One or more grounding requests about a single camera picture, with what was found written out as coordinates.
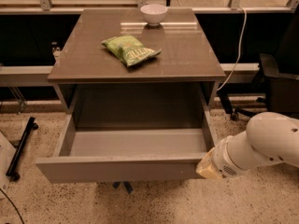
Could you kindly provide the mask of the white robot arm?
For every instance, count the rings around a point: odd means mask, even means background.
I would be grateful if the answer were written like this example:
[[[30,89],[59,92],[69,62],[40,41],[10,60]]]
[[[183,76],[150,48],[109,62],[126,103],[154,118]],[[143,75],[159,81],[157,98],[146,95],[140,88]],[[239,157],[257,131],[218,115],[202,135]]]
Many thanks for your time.
[[[196,173],[222,179],[279,163],[299,167],[299,119],[263,112],[249,120],[244,132],[229,135],[210,149],[197,164]]]

